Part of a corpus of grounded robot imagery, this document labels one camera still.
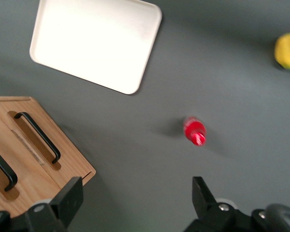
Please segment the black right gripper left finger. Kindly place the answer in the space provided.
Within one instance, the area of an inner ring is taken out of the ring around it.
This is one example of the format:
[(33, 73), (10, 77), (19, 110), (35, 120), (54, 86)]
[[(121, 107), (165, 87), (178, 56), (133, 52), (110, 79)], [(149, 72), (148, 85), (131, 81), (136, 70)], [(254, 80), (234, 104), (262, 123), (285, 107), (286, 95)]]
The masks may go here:
[(37, 203), (12, 219), (13, 232), (66, 232), (84, 200), (81, 177), (73, 177), (49, 203)]

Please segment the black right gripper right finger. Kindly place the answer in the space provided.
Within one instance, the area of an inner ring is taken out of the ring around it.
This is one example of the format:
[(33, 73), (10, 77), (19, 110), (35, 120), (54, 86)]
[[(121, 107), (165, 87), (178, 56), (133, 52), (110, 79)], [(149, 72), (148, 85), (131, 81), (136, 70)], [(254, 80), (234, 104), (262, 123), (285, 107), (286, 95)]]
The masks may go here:
[(251, 217), (232, 205), (218, 202), (202, 177), (192, 179), (192, 202), (198, 218), (186, 232), (251, 232)]

